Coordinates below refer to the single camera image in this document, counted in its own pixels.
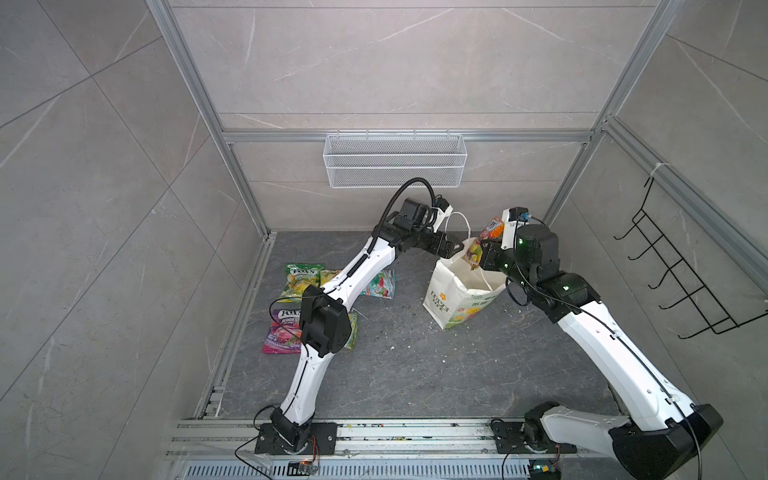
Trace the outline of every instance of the white shopping bag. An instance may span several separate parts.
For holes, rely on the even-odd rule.
[[[472,270],[462,259],[474,239],[465,240],[464,249],[453,257],[438,260],[432,272],[423,305],[443,329],[473,317],[505,288],[506,275]]]

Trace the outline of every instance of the black mounting plate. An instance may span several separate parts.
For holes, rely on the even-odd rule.
[[[522,426],[525,422],[491,422],[491,430],[493,430],[494,440],[496,441],[497,453],[531,453],[525,446],[525,438],[523,437]],[[543,453],[558,454],[557,446],[552,446],[549,450]],[[560,444],[560,453],[576,453],[576,446],[570,443]]]
[[[317,439],[317,448],[320,455],[333,455],[336,451],[336,430],[338,424],[332,422],[313,422],[310,425],[310,438],[314,435]],[[253,453],[267,453],[270,455],[286,455],[290,451],[290,445],[278,435],[272,423],[262,425],[259,436],[256,439],[256,448]],[[297,455],[312,455],[312,440],[310,439],[301,452]]]

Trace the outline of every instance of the black wire hook rack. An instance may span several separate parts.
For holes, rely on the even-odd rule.
[[[674,244],[670,241],[669,238],[667,238],[667,236],[664,234],[664,232],[661,230],[661,228],[659,228],[659,226],[656,225],[656,222],[654,222],[654,220],[648,215],[648,212],[645,211],[645,202],[648,200],[648,194],[650,193],[650,189],[653,187],[653,185],[654,185],[654,179],[653,179],[653,177],[649,177],[648,180],[645,181],[645,185],[643,185],[643,187],[647,187],[647,189],[645,190],[645,197],[643,198],[643,203],[641,204],[640,209],[637,211],[637,213],[632,217],[632,227],[630,227],[630,229],[627,230],[627,232],[624,235],[622,235],[621,237],[614,236],[614,239],[616,239],[616,240],[623,240],[627,235],[629,235],[629,233],[632,230],[637,230],[638,232],[640,232],[640,234],[643,236],[643,238],[648,242],[648,247],[645,250],[643,250],[642,253],[640,253],[640,255],[637,255],[636,257],[627,257],[627,258],[629,260],[637,260],[637,259],[641,258],[643,255],[645,255],[645,253],[647,253],[649,250],[653,250],[656,253],[657,257],[659,257],[659,260],[661,260],[661,262],[667,268],[664,271],[664,275],[661,276],[661,280],[659,280],[659,283],[657,283],[656,286],[651,286],[650,284],[648,284],[648,287],[651,288],[652,290],[655,290],[655,289],[659,288],[661,286],[661,284],[664,282],[664,280],[667,278],[667,275],[671,275],[675,279],[675,281],[677,282],[677,285],[685,293],[685,296],[683,298],[679,299],[677,302],[672,303],[669,306],[661,306],[661,305],[659,305],[659,308],[661,308],[662,310],[668,310],[668,309],[670,309],[670,308],[672,308],[674,306],[679,305],[680,303],[682,303],[685,300],[690,300],[690,302],[693,304],[693,306],[696,309],[696,311],[701,315],[701,318],[703,318],[704,322],[707,323],[707,326],[704,327],[703,329],[698,330],[697,332],[692,333],[692,334],[690,334],[688,336],[677,335],[677,338],[680,338],[680,339],[693,338],[693,337],[695,337],[696,335],[698,335],[700,333],[706,332],[707,330],[712,330],[713,332],[715,332],[716,335],[720,335],[722,333],[731,331],[732,329],[744,326],[744,325],[746,325],[746,324],[748,324],[750,322],[754,322],[755,320],[763,318],[764,316],[768,316],[768,310],[766,310],[766,312],[763,313],[762,315],[755,316],[755,317],[753,317],[753,318],[751,318],[749,320],[746,320],[744,322],[739,323],[739,322],[737,322],[731,316],[730,313],[728,313],[728,310],[725,308],[725,306],[723,306],[723,304],[720,303],[720,301],[717,299],[715,294],[712,293],[712,290],[710,290],[710,288],[707,286],[707,284],[701,279],[701,277],[696,272],[696,270],[694,270],[693,267],[691,267],[691,265],[688,263],[688,260],[686,260],[685,257],[683,257],[683,255],[680,253],[680,251],[677,249],[677,247],[674,246]],[[646,235],[646,233],[640,228],[640,222],[642,220],[645,220],[645,219],[650,221],[650,223],[654,226],[654,228],[656,228],[656,230],[659,232],[659,237],[656,240],[651,240],[650,238],[648,238],[648,235]],[[677,255],[677,257],[676,257],[677,260],[676,261],[668,262],[661,255],[659,250],[657,250],[656,245],[660,245],[660,242],[662,242],[662,241],[666,242],[667,245],[669,245],[672,248],[672,250],[675,252],[675,254]],[[696,278],[696,280],[698,282],[698,287],[695,290],[692,290],[692,291],[689,292],[685,288],[685,286],[682,284],[682,282],[680,282],[680,279],[678,278],[677,274],[673,271],[673,268],[675,268],[676,266],[681,265],[681,264],[684,265],[684,267],[686,267],[695,276],[695,278]],[[697,293],[699,293],[700,295],[701,294],[709,295],[712,298],[712,300],[714,300],[715,303],[720,307],[720,309],[722,310],[722,314],[725,317],[722,318],[721,320],[717,320],[714,323],[711,322],[707,318],[707,315],[705,315],[704,312],[702,312],[699,304],[697,303],[696,299],[694,298],[694,295],[696,295]],[[722,323],[726,323],[726,325],[721,327],[722,329],[720,331],[715,330],[715,327],[719,326]]]

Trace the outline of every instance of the perforated metal strip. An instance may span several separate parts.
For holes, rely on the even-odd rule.
[[[395,480],[401,478],[484,479],[501,478],[499,458],[425,459],[425,460],[354,460],[327,459],[320,463],[315,475],[301,475],[288,467],[288,460],[275,460],[270,476],[274,480]],[[529,478],[528,460],[508,458],[504,478]],[[264,478],[238,461],[198,460],[190,462],[184,480],[253,480]]]

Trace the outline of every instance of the wire basket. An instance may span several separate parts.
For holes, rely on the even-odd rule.
[[[331,188],[399,187],[413,177],[458,187],[467,148],[460,134],[334,134],[323,160]]]

